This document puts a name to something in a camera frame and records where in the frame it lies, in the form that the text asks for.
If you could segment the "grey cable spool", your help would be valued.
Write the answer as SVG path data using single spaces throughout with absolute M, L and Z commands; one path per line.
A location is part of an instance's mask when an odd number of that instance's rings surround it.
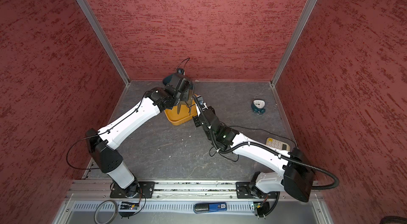
M 178 115 L 178 122 L 177 125 L 181 125 L 187 121 L 192 119 L 192 108 L 193 108 L 193 90 L 188 92 L 188 96 L 186 100 L 179 102 L 177 105 L 177 115 Z

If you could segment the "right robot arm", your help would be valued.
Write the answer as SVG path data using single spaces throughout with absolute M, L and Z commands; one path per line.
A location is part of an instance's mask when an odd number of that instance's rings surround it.
M 222 124 L 211 110 L 204 110 L 193 120 L 196 127 L 203 128 L 218 153 L 244 156 L 272 170 L 271 173 L 255 172 L 252 176 L 248 191 L 254 198 L 284 191 L 298 201 L 309 201 L 315 173 L 306 166 L 294 163 L 301 160 L 295 156 L 299 153 L 297 148 L 289 152 L 252 140 Z

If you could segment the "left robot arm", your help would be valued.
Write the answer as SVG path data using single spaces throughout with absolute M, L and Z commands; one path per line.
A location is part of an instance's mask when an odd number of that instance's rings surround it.
M 140 102 L 118 119 L 99 130 L 90 129 L 86 133 L 86 144 L 92 159 L 127 198 L 139 194 L 139 182 L 117 148 L 149 119 L 192 99 L 194 85 L 184 74 L 174 73 L 163 82 L 165 87 L 146 91 Z

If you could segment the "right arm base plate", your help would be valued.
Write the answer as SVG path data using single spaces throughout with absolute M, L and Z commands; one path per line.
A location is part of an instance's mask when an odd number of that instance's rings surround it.
M 255 199 L 256 196 L 252 194 L 250 182 L 236 182 L 236 195 L 238 199 Z

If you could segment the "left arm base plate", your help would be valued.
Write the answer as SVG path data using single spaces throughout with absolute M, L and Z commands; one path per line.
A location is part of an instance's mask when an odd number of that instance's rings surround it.
M 127 196 L 125 190 L 122 189 L 116 182 L 112 182 L 110 186 L 110 198 L 112 199 L 140 199 L 144 196 L 147 199 L 152 197 L 156 183 L 152 181 L 141 181 L 133 196 Z

